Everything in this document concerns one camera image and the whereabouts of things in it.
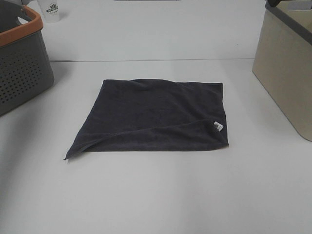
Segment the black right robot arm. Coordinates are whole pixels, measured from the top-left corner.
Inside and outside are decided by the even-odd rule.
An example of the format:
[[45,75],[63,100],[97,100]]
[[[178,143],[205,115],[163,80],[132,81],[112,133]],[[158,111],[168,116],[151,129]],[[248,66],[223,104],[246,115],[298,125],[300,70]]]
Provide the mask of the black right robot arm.
[[281,1],[283,0],[266,0],[266,2],[268,3],[270,7],[278,6]]

